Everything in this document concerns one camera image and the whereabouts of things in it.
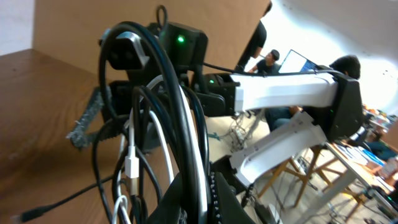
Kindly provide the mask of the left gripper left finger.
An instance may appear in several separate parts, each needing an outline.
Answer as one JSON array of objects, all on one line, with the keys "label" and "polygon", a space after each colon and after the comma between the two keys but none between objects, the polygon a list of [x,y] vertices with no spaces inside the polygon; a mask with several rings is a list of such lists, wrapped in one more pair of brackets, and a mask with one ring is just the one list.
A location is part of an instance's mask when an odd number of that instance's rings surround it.
[{"label": "left gripper left finger", "polygon": [[182,178],[177,174],[146,224],[176,224],[182,201]]}]

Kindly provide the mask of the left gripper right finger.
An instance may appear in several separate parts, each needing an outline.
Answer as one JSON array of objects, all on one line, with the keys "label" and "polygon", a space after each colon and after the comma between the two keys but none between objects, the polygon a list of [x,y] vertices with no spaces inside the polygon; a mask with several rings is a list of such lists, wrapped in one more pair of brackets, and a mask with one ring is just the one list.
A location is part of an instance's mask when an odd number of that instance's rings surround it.
[{"label": "left gripper right finger", "polygon": [[211,224],[254,224],[244,211],[231,187],[220,172],[210,172],[210,201],[208,202],[208,223]]}]

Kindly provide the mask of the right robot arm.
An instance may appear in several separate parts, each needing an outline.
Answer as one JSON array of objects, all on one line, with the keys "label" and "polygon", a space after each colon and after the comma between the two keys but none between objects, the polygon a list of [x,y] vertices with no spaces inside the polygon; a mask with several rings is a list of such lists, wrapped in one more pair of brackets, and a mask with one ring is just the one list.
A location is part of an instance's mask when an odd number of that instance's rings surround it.
[{"label": "right robot arm", "polygon": [[[134,111],[140,103],[133,99],[133,89],[142,85],[152,88],[164,82],[171,91],[167,97],[170,109],[156,97],[150,98],[148,104],[157,113],[161,136],[172,147],[178,163],[188,167],[193,157],[184,157],[180,138],[187,138],[190,152],[204,153],[206,137],[199,143],[193,140],[183,90],[177,85],[180,65],[172,61],[171,55],[176,52],[187,59],[182,65],[186,70],[202,66],[202,37],[203,32],[195,30],[192,44],[177,43],[170,48],[165,32],[155,35],[135,22],[124,21],[105,32],[99,42],[99,87],[68,134],[72,144],[81,149],[122,134],[116,117]],[[232,73],[230,79],[234,112],[294,105],[303,108],[289,125],[231,156],[231,167],[244,185],[252,184],[300,149],[353,135],[364,122],[359,82],[333,68],[252,78]]]}]

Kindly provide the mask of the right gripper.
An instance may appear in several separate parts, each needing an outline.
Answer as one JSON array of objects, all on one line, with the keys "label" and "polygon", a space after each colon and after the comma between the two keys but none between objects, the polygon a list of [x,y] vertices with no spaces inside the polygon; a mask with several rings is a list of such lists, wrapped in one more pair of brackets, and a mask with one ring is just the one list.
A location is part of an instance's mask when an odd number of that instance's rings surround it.
[{"label": "right gripper", "polygon": [[[110,83],[111,105],[116,110],[116,114],[123,115],[133,111],[133,115],[138,116],[133,118],[135,129],[133,136],[136,138],[136,145],[140,149],[143,149],[146,143],[147,124],[151,120],[149,111],[153,111],[160,122],[160,130],[163,133],[159,134],[158,137],[163,136],[166,143],[170,147],[174,147],[174,130],[170,116],[158,96],[152,92],[163,81],[163,76],[159,75],[153,78],[147,86],[134,86],[129,81],[121,80]],[[94,143],[99,131],[91,133],[86,131],[99,113],[101,113],[105,123],[111,120],[111,124],[105,127],[105,130],[99,135],[99,141],[115,138],[121,134],[105,106],[100,88],[95,87],[83,114],[75,121],[74,128],[66,136],[75,148],[88,148]]]}]

